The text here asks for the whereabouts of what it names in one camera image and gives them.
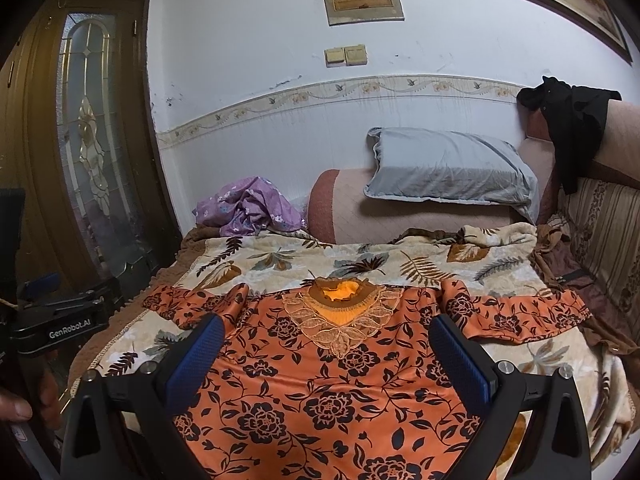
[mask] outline metal screw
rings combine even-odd
[[[95,368],[89,368],[84,374],[82,374],[82,380],[90,383],[100,377],[100,372]]]
[[[156,368],[158,368],[158,363],[156,363],[155,361],[145,361],[140,365],[140,368],[138,368],[138,371],[141,374],[149,375],[155,372]]]
[[[564,363],[558,368],[558,373],[563,379],[571,379],[574,376],[574,369],[571,365]]]
[[[513,374],[516,367],[513,366],[513,363],[509,361],[500,361],[498,363],[498,370],[500,370],[503,374]]]

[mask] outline purple floral cloth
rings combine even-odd
[[[261,176],[227,184],[216,196],[198,202],[193,214],[198,224],[220,227],[220,236],[255,235],[266,227],[291,232],[305,226],[300,212]]]

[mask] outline human hand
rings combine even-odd
[[[62,425],[58,385],[50,370],[46,369],[39,385],[40,415],[50,430]],[[15,394],[0,388],[0,420],[25,422],[33,416],[29,403]]]

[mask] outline brown blanket edge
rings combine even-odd
[[[158,285],[175,285],[188,272],[194,261],[204,254],[206,240],[219,236],[220,229],[217,227],[196,226],[189,231],[180,244],[180,251],[176,255],[175,263],[171,267],[160,269],[151,278],[151,282],[145,290],[129,301],[123,309],[111,316],[109,327],[94,334],[76,354],[69,368],[67,388],[70,388],[74,381],[91,366],[93,360],[108,345],[109,341],[146,310],[142,306],[142,302],[148,294]]]

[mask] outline wooden door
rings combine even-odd
[[[179,247],[148,129],[143,8],[144,0],[49,0],[19,56],[26,222],[37,212],[47,261],[51,252],[57,260],[49,271],[67,288],[116,276],[132,296]]]

